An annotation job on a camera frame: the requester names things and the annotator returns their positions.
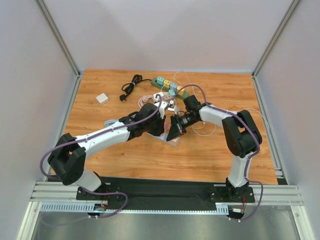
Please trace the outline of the white charger plug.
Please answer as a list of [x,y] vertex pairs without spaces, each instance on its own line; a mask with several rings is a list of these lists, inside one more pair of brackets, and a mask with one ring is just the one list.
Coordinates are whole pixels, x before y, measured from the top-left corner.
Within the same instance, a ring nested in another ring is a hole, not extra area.
[[97,100],[97,102],[100,105],[104,105],[105,103],[107,103],[110,100],[109,97],[105,93],[99,94],[98,96],[95,97],[95,99]]

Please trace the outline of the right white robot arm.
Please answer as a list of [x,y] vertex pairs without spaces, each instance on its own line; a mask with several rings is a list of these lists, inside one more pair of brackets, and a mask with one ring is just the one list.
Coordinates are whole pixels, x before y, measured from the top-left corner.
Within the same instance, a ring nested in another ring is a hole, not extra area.
[[200,103],[194,95],[183,100],[186,113],[170,117],[171,126],[166,140],[171,141],[187,132],[198,122],[208,122],[224,131],[227,147],[232,154],[231,170],[226,186],[234,195],[245,191],[249,185],[248,171],[251,159],[260,151],[262,136],[249,111],[227,111],[212,104]]

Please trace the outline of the light blue power strip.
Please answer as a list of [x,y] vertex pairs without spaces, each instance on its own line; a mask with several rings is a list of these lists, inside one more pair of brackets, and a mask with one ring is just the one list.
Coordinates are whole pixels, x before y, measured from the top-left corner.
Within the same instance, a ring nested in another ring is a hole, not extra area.
[[117,130],[122,128],[123,126],[124,126],[124,123],[116,119],[111,119],[104,122],[105,129]]

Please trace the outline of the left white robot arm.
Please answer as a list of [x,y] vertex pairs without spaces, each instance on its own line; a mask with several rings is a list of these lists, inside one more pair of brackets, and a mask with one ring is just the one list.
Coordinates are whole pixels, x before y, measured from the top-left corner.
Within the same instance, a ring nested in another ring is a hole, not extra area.
[[59,138],[47,161],[65,186],[77,184],[94,191],[101,183],[97,174],[85,171],[86,159],[110,146],[138,138],[143,133],[159,137],[165,131],[166,107],[164,102],[147,103],[139,111],[101,130],[75,137],[66,133]]

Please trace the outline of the beige patterned cube charger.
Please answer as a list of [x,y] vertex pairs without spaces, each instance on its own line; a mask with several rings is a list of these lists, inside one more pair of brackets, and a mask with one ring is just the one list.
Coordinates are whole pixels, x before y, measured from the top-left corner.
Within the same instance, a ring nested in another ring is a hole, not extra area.
[[159,137],[159,139],[172,147],[177,147],[178,144],[180,143],[180,137],[167,141],[167,134],[163,134],[162,136]]

